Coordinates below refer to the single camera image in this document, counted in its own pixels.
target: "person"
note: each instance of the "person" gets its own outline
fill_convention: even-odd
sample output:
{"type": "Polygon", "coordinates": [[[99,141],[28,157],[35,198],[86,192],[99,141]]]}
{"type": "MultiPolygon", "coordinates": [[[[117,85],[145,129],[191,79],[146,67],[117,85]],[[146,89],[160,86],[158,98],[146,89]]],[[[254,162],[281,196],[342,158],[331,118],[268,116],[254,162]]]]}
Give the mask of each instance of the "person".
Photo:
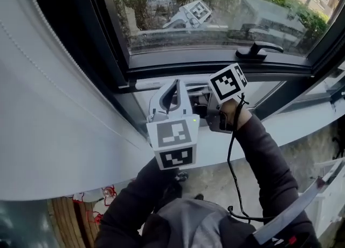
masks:
{"type": "MultiPolygon", "coordinates": [[[[237,105],[234,100],[222,105],[221,111],[229,123],[233,123],[237,105]]],[[[238,118],[236,139],[258,181],[263,216],[280,214],[298,198],[298,185],[279,147],[260,120],[244,108],[238,118]]],[[[163,197],[166,189],[176,182],[177,173],[178,169],[159,170],[153,158],[105,212],[95,247],[241,247],[255,231],[251,224],[231,217],[215,203],[200,200],[202,197],[176,198],[181,194],[176,188],[168,191],[168,198],[163,197]],[[172,195],[174,190],[179,194],[172,195]],[[140,236],[138,230],[143,224],[140,236]]],[[[310,235],[308,247],[320,247],[304,211],[278,237],[298,233],[310,235]]]]}

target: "window frame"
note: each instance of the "window frame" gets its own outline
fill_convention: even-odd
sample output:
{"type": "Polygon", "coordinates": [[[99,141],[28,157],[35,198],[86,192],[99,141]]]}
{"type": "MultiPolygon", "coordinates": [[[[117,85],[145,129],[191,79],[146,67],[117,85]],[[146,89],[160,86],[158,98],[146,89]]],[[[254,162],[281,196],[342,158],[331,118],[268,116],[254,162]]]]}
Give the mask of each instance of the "window frame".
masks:
{"type": "Polygon", "coordinates": [[[116,109],[143,135],[146,117],[133,92],[139,79],[213,73],[239,63],[248,81],[285,81],[255,109],[260,119],[288,111],[344,60],[345,8],[307,57],[267,52],[264,61],[240,60],[232,48],[182,48],[129,55],[113,0],[37,0],[61,42],[116,109]]]}

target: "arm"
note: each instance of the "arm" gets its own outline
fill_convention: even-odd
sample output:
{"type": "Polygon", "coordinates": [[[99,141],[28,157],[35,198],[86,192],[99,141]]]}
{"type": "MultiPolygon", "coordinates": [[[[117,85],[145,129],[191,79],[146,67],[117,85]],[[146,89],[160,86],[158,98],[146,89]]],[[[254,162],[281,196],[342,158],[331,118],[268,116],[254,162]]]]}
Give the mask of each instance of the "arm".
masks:
{"type": "Polygon", "coordinates": [[[160,170],[153,158],[111,203],[101,220],[95,247],[140,247],[138,230],[178,169],[160,170]]]}
{"type": "MultiPolygon", "coordinates": [[[[229,122],[233,122],[237,103],[232,100],[222,106],[229,122]]],[[[242,109],[238,120],[236,139],[240,143],[260,186],[259,200],[263,216],[280,214],[298,198],[297,182],[292,176],[276,142],[266,132],[256,116],[242,109]]],[[[308,232],[314,228],[305,212],[301,213],[282,233],[308,232]]]]}

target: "black window latch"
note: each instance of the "black window latch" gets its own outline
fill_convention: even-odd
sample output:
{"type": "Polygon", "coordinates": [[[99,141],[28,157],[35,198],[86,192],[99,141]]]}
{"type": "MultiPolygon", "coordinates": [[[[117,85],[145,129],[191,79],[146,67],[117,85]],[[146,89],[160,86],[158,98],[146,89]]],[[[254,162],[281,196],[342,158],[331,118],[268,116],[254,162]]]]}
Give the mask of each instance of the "black window latch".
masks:
{"type": "Polygon", "coordinates": [[[267,56],[267,52],[264,48],[284,52],[281,46],[268,42],[255,41],[251,47],[239,47],[235,55],[239,59],[262,60],[267,56]]]}

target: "hand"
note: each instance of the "hand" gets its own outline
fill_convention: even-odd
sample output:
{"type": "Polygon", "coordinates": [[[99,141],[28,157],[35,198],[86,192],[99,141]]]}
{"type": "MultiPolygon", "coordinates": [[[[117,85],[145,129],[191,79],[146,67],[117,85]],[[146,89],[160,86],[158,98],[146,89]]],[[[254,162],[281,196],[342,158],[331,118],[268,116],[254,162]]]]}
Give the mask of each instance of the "hand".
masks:
{"type": "MultiPolygon", "coordinates": [[[[238,106],[238,102],[235,99],[231,99],[223,103],[220,111],[222,111],[227,116],[227,122],[233,125],[233,119],[235,116],[236,108],[238,106]]],[[[248,122],[248,120],[252,117],[252,114],[246,109],[242,108],[240,115],[237,121],[237,130],[239,130],[244,124],[248,122]]]]}

